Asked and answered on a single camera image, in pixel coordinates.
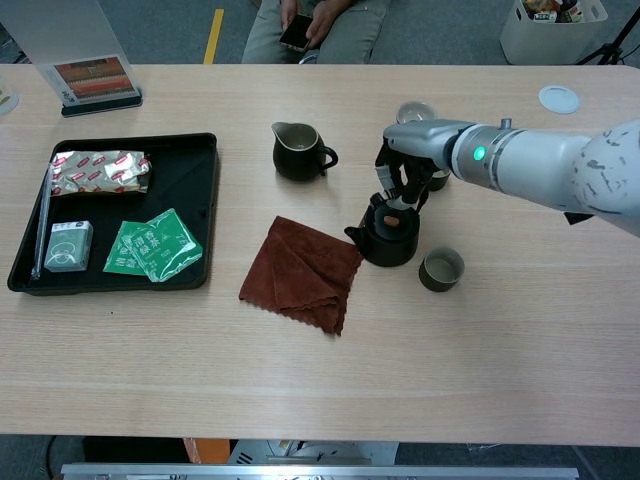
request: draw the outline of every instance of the metal tongs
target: metal tongs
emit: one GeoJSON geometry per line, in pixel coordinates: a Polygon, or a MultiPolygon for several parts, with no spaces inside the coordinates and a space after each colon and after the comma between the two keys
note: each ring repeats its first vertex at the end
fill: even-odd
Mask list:
{"type": "Polygon", "coordinates": [[[40,216],[38,219],[38,231],[36,233],[36,254],[33,269],[31,270],[31,280],[40,279],[42,273],[42,261],[44,256],[44,238],[47,234],[47,223],[49,220],[49,205],[51,204],[51,183],[53,182],[53,164],[49,162],[47,171],[44,174],[44,184],[40,196],[40,216]]]}

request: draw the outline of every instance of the pitcher handle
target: pitcher handle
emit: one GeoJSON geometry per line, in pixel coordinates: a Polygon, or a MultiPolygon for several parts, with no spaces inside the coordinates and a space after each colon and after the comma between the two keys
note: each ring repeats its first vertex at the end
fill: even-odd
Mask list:
{"type": "Polygon", "coordinates": [[[318,147],[318,151],[324,153],[325,155],[329,155],[331,157],[331,161],[329,163],[325,163],[320,166],[320,171],[324,172],[325,170],[330,169],[331,167],[335,167],[338,164],[338,154],[335,152],[333,148],[325,147],[321,145],[318,147]]]}

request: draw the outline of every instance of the hand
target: hand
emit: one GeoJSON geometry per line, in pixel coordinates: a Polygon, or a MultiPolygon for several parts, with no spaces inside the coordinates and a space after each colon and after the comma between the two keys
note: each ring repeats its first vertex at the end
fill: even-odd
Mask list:
{"type": "Polygon", "coordinates": [[[291,21],[300,13],[299,0],[280,0],[280,19],[282,20],[282,30],[286,30],[291,21]]]}
{"type": "Polygon", "coordinates": [[[307,38],[310,40],[309,48],[316,48],[327,36],[333,22],[344,12],[351,0],[323,0],[313,9],[313,22],[307,30],[307,38]]]}

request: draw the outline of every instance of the green indicator light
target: green indicator light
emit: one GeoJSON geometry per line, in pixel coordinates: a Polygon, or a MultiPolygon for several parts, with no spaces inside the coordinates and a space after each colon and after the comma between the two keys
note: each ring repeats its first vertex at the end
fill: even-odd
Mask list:
{"type": "Polygon", "coordinates": [[[478,147],[474,150],[473,152],[473,159],[476,161],[480,161],[484,158],[484,156],[487,154],[487,149],[484,147],[478,147]]]}

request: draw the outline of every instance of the yellow floor marking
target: yellow floor marking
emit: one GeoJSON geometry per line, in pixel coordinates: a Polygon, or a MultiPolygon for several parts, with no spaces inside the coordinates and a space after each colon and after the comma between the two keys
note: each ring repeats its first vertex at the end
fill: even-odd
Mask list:
{"type": "Polygon", "coordinates": [[[207,51],[204,54],[204,62],[202,62],[205,65],[213,64],[213,60],[216,57],[216,48],[218,47],[218,38],[220,37],[220,27],[222,27],[222,17],[224,17],[224,10],[222,8],[216,8],[216,12],[213,14],[211,32],[209,32],[207,51]]]}

